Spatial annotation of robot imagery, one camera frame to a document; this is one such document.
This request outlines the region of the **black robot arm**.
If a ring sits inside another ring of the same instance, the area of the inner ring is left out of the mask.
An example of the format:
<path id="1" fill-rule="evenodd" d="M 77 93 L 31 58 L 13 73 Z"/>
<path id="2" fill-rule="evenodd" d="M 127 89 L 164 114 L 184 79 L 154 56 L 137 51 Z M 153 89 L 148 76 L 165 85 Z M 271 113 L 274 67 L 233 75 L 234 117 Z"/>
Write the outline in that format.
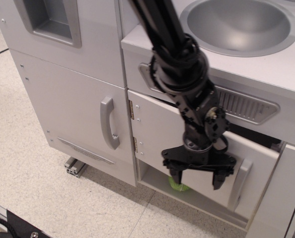
<path id="1" fill-rule="evenodd" d="M 218 141 L 227 143 L 224 133 L 230 123 L 209 79 L 207 58 L 197 41 L 183 31 L 172 1 L 130 4 L 152 43 L 151 83 L 173 100 L 185 123 L 183 145 L 163 150 L 163 164 L 176 183 L 181 183 L 187 169 L 212 172 L 213 187 L 220 189 L 233 174 L 236 160 L 226 154 L 226 148 L 214 147 Z"/>

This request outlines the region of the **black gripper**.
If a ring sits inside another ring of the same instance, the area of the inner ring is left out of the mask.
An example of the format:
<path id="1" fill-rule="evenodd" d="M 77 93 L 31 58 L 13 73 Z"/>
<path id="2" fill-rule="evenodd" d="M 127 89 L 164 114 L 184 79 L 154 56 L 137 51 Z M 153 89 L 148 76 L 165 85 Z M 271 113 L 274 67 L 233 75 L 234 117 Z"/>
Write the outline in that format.
<path id="1" fill-rule="evenodd" d="M 166 166 L 176 184 L 181 184 L 184 170 L 199 170 L 213 173 L 213 188 L 218 190 L 225 178 L 233 174 L 236 159 L 227 154 L 228 141 L 219 138 L 212 146 L 196 150 L 186 145 L 162 151 L 163 165 Z"/>

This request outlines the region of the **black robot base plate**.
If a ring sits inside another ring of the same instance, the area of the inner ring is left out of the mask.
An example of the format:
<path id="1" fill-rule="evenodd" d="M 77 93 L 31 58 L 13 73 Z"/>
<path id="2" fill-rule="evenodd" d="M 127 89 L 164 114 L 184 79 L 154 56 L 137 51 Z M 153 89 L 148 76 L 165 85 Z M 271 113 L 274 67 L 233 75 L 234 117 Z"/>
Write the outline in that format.
<path id="1" fill-rule="evenodd" d="M 6 217 L 7 222 L 14 228 L 20 238 L 30 238 L 33 232 L 37 233 L 39 238 L 51 238 L 48 234 L 9 210 L 6 211 Z"/>

